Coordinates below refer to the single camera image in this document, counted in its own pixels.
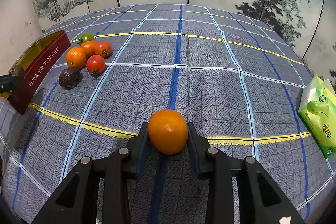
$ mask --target gray checkered tablecloth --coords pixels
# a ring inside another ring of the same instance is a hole
[[[44,35],[60,29],[71,47],[90,32],[113,54],[96,78],[84,68],[72,90],[58,84],[64,54],[23,116],[2,103],[2,193],[28,223],[81,157],[98,159],[125,146],[127,133],[165,108],[229,156],[256,157],[303,219],[333,188],[336,158],[324,159],[296,114],[310,72],[265,23],[200,6],[150,4],[76,17]],[[186,149],[164,156],[151,146],[142,177],[128,183],[132,223],[204,223],[208,187],[193,175]]]

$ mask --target plastic packaging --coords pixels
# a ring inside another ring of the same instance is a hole
[[[329,79],[317,75],[303,89],[298,111],[325,158],[336,153],[336,94]]]

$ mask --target round logo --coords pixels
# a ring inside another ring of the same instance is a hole
[[[326,97],[324,96],[324,95],[321,95],[320,97],[319,97],[319,101],[320,102],[324,102],[326,100]]]

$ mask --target silver screw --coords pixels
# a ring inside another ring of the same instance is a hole
[[[119,154],[125,155],[128,153],[128,149],[126,147],[120,148],[119,149]]]
[[[89,162],[90,162],[90,158],[89,157],[82,157],[81,158],[81,163],[88,164]]]
[[[215,148],[215,147],[209,147],[209,148],[208,148],[208,152],[209,152],[210,154],[217,154],[218,150],[217,150],[217,148]]]
[[[248,157],[246,157],[246,161],[247,161],[249,164],[253,164],[253,163],[255,163],[255,158],[254,158],[254,157],[250,157],[250,156],[248,156]]]

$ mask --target green tomato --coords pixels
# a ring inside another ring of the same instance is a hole
[[[83,42],[94,40],[95,37],[91,33],[84,33],[82,34],[81,38],[79,39],[78,43],[81,45]]]

